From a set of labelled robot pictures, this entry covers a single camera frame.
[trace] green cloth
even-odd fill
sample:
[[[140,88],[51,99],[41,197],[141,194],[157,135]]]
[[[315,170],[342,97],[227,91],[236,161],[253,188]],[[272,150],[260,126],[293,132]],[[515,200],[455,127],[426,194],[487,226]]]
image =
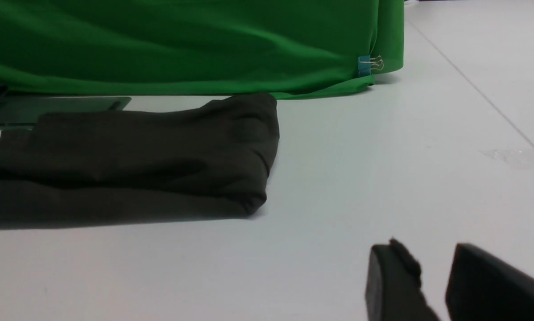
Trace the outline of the green cloth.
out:
[[[46,94],[358,93],[403,65],[403,0],[0,0],[0,82]]]

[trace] green fabric drape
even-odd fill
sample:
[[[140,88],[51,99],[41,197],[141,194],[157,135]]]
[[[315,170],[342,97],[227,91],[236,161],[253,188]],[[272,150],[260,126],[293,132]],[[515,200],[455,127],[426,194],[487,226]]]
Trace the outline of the green fabric drape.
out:
[[[363,91],[403,65],[403,0],[0,0],[0,82],[86,95]]]

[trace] white surface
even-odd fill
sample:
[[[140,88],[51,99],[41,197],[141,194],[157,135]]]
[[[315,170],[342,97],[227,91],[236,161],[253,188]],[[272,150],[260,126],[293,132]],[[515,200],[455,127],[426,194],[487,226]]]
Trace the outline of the white surface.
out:
[[[512,3],[504,6],[511,14],[534,8],[534,1]],[[452,24],[438,17],[450,17],[447,8],[466,16],[497,7],[476,0],[406,10],[420,28],[427,20]],[[534,26],[534,16],[510,22],[525,23]],[[465,31],[444,42],[479,37]],[[491,57],[483,70],[466,57],[493,52],[490,45],[439,48],[463,73],[505,82],[493,71],[507,55]],[[523,77],[532,89],[534,73]],[[534,276],[534,167],[482,153],[530,152],[531,144],[410,24],[406,66],[379,80],[389,84],[351,97],[279,102],[279,154],[269,199],[253,220],[0,231],[0,321],[365,320],[369,248],[390,236],[422,262],[428,301],[446,321],[457,242]],[[498,108],[524,97],[491,92]],[[128,109],[171,111],[209,99],[138,97]],[[534,122],[534,109],[511,121],[529,130],[522,122]]]

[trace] white table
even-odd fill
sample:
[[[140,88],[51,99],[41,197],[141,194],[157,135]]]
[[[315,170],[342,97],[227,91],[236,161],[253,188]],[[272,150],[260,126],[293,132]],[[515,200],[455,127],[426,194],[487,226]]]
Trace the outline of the white table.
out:
[[[534,276],[534,0],[406,13],[404,69],[359,95],[279,102],[258,217],[0,231],[0,321],[363,321],[369,248],[391,236],[444,320],[457,242]]]

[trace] dark green tray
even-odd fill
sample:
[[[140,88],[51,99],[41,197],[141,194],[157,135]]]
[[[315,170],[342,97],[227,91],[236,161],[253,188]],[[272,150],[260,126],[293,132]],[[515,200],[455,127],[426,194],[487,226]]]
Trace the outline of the dark green tray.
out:
[[[24,97],[0,100],[0,130],[33,128],[39,116],[49,112],[122,110],[130,97]]]

